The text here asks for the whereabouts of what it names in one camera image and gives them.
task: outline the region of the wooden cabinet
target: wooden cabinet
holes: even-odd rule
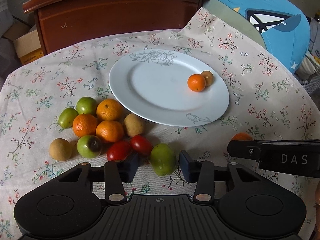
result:
[[[183,28],[204,0],[30,0],[44,54],[107,35]]]

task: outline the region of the floral tablecloth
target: floral tablecloth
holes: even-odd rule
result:
[[[254,41],[201,8],[179,32],[172,30],[120,34],[84,41],[53,52],[15,70],[0,93],[0,237],[21,236],[13,208],[21,196],[81,162],[103,166],[102,154],[85,159],[75,154],[66,162],[49,157],[55,138],[76,145],[72,129],[57,123],[66,107],[75,107],[83,96],[101,101],[113,98],[108,75],[122,56],[141,49],[169,49],[191,55],[212,67],[225,81],[230,104],[215,122],[197,127],[171,127],[146,121],[145,136],[153,143],[165,142],[178,153],[185,149],[194,159],[226,166],[234,161],[227,144],[235,133],[247,132],[254,139],[319,139],[320,112],[299,82],[272,55]],[[317,179],[259,170],[251,160],[237,160],[267,179],[300,196],[307,217],[300,231],[308,239],[315,224],[314,191]],[[135,179],[124,184],[131,194],[189,194],[188,184],[177,169],[158,177],[151,165],[141,166]],[[103,183],[94,193],[104,198]],[[216,197],[224,194],[216,185]]]

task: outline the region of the plate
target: plate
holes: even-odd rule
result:
[[[209,70],[211,86],[193,92],[189,76]],[[207,64],[189,55],[147,49],[121,57],[111,68],[110,89],[129,111],[152,122],[191,127],[220,118],[229,105],[229,92],[222,78]]]

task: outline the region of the orange fruit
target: orange fruit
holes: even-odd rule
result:
[[[240,132],[240,133],[237,133],[235,136],[233,136],[231,141],[232,140],[253,141],[253,138],[249,134],[247,134],[245,132]]]
[[[97,117],[102,121],[118,120],[122,113],[122,105],[114,99],[105,99],[97,107]]]
[[[98,121],[92,114],[80,114],[73,120],[72,129],[78,137],[96,135],[97,125]]]
[[[120,141],[124,136],[124,129],[117,121],[103,121],[96,129],[97,136],[103,143]]]
[[[200,74],[193,74],[188,78],[188,87],[194,92],[201,92],[205,85],[205,78]]]

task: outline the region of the red cherry tomato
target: red cherry tomato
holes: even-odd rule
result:
[[[108,161],[123,161],[132,152],[132,147],[127,141],[115,142],[107,151]]]
[[[130,143],[132,148],[142,156],[149,156],[153,149],[152,144],[141,135],[132,137]]]

